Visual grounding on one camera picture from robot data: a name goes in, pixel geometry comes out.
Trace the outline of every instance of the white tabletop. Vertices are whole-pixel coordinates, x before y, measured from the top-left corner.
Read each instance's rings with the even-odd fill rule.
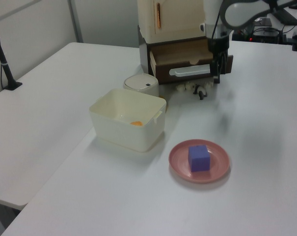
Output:
[[[100,70],[112,57],[106,50],[94,64]],[[121,50],[133,61],[133,49],[117,48],[117,57]],[[116,146],[91,129],[3,236],[297,235],[297,52],[232,41],[229,53],[231,74],[203,101],[161,86],[166,127],[151,151]],[[119,73],[112,63],[111,76]],[[178,177],[168,155],[189,139],[222,146],[231,171],[210,184]]]
[[[91,129],[88,107],[138,62],[135,48],[73,43],[0,93],[0,204],[22,209],[33,198]]]

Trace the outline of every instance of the white cabinet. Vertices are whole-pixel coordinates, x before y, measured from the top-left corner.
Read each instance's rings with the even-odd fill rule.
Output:
[[[203,0],[137,0],[138,21],[146,43],[204,36]]]

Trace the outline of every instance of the white plastic container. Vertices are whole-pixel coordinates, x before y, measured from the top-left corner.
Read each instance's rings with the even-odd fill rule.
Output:
[[[98,137],[145,152],[164,130],[165,108],[162,98],[117,88],[99,98],[89,113]]]
[[[149,74],[133,75],[124,81],[123,88],[159,97],[158,80]]]

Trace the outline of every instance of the gray wall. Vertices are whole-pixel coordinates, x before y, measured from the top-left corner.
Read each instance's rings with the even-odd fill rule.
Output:
[[[17,80],[66,44],[76,42],[68,0],[41,0],[0,20],[0,39]]]
[[[71,0],[84,43],[138,47],[137,0]]]

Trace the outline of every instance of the cabinet door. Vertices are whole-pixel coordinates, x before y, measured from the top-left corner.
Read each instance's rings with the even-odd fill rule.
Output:
[[[199,29],[205,21],[203,0],[154,0],[155,33]]]

